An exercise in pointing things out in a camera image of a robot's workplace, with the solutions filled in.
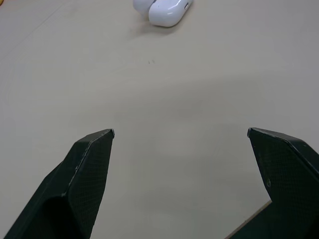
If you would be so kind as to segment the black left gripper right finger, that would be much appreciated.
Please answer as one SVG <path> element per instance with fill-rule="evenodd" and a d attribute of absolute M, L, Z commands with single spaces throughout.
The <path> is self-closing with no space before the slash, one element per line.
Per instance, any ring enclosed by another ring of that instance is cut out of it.
<path fill-rule="evenodd" d="M 270 201 L 226 239 L 319 239 L 319 154 L 287 134 L 247 136 Z"/>

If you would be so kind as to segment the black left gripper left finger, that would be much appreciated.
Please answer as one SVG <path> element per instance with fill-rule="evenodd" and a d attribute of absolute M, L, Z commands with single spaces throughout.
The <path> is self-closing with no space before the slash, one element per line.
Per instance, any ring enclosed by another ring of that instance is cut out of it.
<path fill-rule="evenodd" d="M 105 192 L 113 129 L 76 141 L 3 239 L 90 239 Z"/>

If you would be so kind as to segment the white earbuds charging case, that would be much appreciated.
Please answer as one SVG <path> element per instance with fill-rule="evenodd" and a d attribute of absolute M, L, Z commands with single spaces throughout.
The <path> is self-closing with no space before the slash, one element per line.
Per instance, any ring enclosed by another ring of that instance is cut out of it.
<path fill-rule="evenodd" d="M 173 27 L 178 24 L 194 0 L 133 0 L 133 8 L 150 24 Z"/>

